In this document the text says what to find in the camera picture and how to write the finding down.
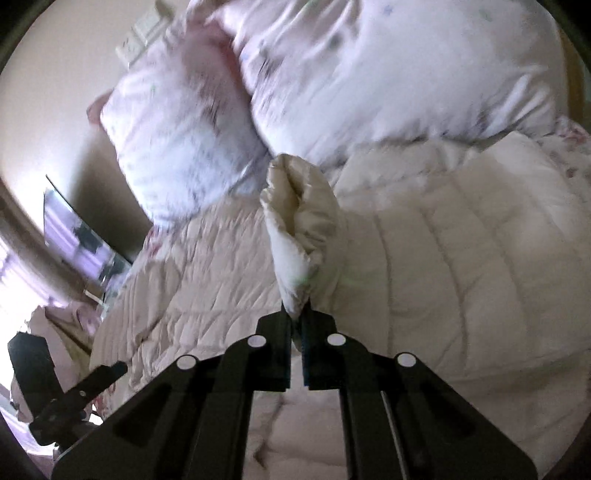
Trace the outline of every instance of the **wall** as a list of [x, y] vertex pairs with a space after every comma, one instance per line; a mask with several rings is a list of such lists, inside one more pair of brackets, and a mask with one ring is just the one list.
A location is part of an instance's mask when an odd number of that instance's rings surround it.
[[[168, 0], [181, 12], [189, 0]], [[150, 0], [56, 0], [0, 74], [0, 179], [43, 229], [45, 175], [121, 254], [150, 227], [86, 108], [125, 73], [115, 55]]]

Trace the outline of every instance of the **beige comforter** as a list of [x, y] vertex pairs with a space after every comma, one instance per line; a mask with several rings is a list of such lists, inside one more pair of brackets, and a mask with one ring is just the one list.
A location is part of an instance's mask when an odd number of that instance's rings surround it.
[[[260, 202], [220, 201], [134, 272], [91, 358], [131, 366], [111, 410], [179, 355], [219, 355], [281, 301], [297, 316], [310, 298], [372, 352], [418, 355], [540, 474], [589, 414], [591, 220], [520, 134], [483, 153], [362, 151], [334, 189], [279, 156]], [[299, 361], [289, 392], [255, 399], [246, 478], [346, 477], [337, 396], [305, 391]]]

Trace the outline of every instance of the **curtain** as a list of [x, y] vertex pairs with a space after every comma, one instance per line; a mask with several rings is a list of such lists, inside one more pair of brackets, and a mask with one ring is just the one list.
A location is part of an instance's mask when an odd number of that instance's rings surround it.
[[0, 384], [10, 388], [13, 371], [8, 356], [8, 342], [39, 305], [65, 305], [51, 287], [34, 275], [0, 238]]

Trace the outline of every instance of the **pillowcase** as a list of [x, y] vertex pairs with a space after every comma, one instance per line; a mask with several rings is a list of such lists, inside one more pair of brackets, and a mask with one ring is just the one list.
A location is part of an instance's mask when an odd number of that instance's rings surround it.
[[366, 142], [548, 134], [566, 112], [535, 0], [230, 0], [215, 17], [269, 147], [315, 164]]
[[194, 11], [119, 82], [102, 125], [139, 204], [171, 227], [227, 194], [258, 194], [270, 156], [256, 133], [231, 40]]

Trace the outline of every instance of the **white blanket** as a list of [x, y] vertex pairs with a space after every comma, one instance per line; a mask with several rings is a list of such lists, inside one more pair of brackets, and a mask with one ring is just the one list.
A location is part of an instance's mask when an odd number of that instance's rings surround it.
[[[558, 168], [520, 134], [429, 141], [358, 153], [334, 191], [279, 157], [263, 207], [224, 200], [136, 265], [91, 358], [131, 365], [112, 409], [311, 298], [370, 351], [414, 352], [546, 473], [590, 410], [591, 220]], [[337, 397], [292, 385], [255, 400], [247, 478], [345, 478]]]

